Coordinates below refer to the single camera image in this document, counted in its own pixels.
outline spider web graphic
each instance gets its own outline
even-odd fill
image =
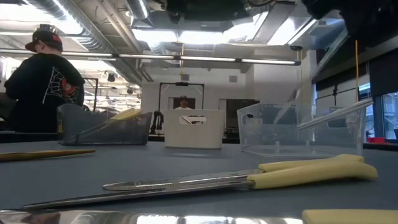
[[[47,87],[47,91],[45,92],[43,103],[45,102],[45,98],[47,96],[57,96],[63,99],[67,103],[77,103],[78,101],[78,87],[71,86],[71,84],[66,82],[65,77],[60,73],[55,67],[52,68],[52,74],[49,81],[49,86]]]

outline scissor blade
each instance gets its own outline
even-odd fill
[[[179,187],[193,186],[198,184],[215,184],[226,181],[246,180],[251,174],[263,173],[260,169],[240,170],[234,172],[222,172],[216,174],[190,175],[185,177],[175,177],[171,179],[141,180],[135,182],[121,182],[106,184],[106,190],[155,190],[155,189],[176,189]]]
[[[141,197],[151,197],[151,196],[159,196],[159,195],[170,195],[170,194],[179,194],[186,192],[197,192],[204,190],[214,190],[214,189],[225,189],[232,187],[249,187],[254,182],[246,179],[241,180],[226,180],[224,182],[217,182],[212,184],[197,184],[190,186],[182,186],[178,188],[166,188],[166,189],[154,189],[154,190],[130,190],[123,191],[118,193],[111,194],[103,194],[103,195],[93,195],[87,197],[77,197],[77,198],[69,198],[64,200],[56,200],[52,202],[43,202],[43,203],[35,203],[31,205],[24,205],[23,209],[44,209],[44,208],[55,208],[55,207],[64,207],[71,205],[82,205],[88,203],[98,203],[98,202],[108,202],[108,201],[116,201],[116,200],[125,200],[132,198],[141,198]]]

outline gray plastic bin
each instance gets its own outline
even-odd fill
[[[58,135],[64,145],[137,144],[148,142],[152,113],[129,120],[107,122],[102,113],[83,111],[79,106],[58,107]]]

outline ceiling vent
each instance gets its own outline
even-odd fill
[[[238,82],[238,77],[236,75],[230,75],[229,76],[229,82],[237,83]]]
[[[188,74],[181,74],[181,81],[189,81],[189,75]]]

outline table surface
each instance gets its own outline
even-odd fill
[[[0,163],[0,209],[70,197],[109,193],[103,184],[182,175],[253,169],[277,158],[240,151],[167,149],[163,142],[146,146],[65,147],[56,142],[0,144],[0,152],[96,149],[95,154]],[[398,152],[364,150],[366,162],[378,169],[374,181],[341,180],[269,190],[222,190],[140,198],[73,207],[85,210],[176,215],[300,218],[305,209],[398,209]]]

